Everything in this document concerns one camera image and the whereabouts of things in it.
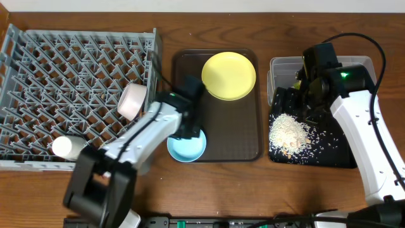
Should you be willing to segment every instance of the wooden table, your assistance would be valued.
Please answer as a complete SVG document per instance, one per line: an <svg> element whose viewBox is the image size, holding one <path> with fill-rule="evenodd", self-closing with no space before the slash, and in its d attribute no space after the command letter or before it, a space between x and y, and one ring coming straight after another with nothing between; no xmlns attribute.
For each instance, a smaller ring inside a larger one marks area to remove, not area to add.
<svg viewBox="0 0 405 228"><path fill-rule="evenodd" d="M299 56L313 44L341 32L375 38L387 55L379 92L390 133L405 155L405 15L376 14L197 14L197 13L11 13L22 30L151 32L163 38L163 73L171 57L188 48L249 48L259 60L265 155L252 163L183 164L161 144L151 171L139 177L133 209L141 215L184 217L271 217L280 212L309 213L366 206L358 169L284 165L268 159L269 112L266 75L276 56ZM335 41L339 55L365 55L381 69L376 48L360 38ZM61 202L69 172L0 172L0 226L61 227L72 214Z"/></svg>

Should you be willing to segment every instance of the white cup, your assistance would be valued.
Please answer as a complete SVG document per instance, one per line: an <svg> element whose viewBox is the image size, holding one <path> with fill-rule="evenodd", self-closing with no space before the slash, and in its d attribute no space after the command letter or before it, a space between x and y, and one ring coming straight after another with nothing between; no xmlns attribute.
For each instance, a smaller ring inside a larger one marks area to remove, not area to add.
<svg viewBox="0 0 405 228"><path fill-rule="evenodd" d="M81 137L59 136L52 143L52 151L56 156L74 161L86 145L86 140Z"/></svg>
<svg viewBox="0 0 405 228"><path fill-rule="evenodd" d="M128 120L133 120L142 108L146 97L146 86L129 83L118 102L118 113Z"/></svg>

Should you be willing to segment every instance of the yellow plate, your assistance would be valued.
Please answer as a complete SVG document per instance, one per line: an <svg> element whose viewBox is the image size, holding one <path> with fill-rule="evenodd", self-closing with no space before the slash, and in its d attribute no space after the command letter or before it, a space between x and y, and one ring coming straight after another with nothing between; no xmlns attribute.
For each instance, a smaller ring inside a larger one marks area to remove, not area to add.
<svg viewBox="0 0 405 228"><path fill-rule="evenodd" d="M202 82L214 97L226 101L243 98L253 89L256 71L252 63L241 54L216 54L205 63Z"/></svg>

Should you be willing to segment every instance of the plastic dish rack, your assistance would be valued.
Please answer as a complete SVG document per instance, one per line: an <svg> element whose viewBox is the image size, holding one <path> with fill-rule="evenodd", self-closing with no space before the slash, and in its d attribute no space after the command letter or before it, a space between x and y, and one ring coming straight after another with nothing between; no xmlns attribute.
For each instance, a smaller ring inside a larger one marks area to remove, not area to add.
<svg viewBox="0 0 405 228"><path fill-rule="evenodd" d="M125 86L147 86L153 101L157 76L153 33L28 30L10 25L0 52L0 170L73 170L53 154L62 135L101 146L133 122L116 106Z"/></svg>

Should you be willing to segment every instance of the dark brown serving tray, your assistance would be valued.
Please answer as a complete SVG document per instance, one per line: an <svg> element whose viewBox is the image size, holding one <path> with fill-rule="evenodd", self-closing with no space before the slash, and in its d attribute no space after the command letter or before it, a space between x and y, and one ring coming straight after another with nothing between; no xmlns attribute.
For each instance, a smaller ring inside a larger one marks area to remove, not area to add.
<svg viewBox="0 0 405 228"><path fill-rule="evenodd" d="M242 54L256 70L254 89L236 101L222 101L205 92L201 100L202 128L207 147L196 162L251 162L263 154L263 123L260 117L258 62L248 49L193 49L178 52L172 61L171 81L181 85L186 75L201 79L207 60L231 51Z"/></svg>

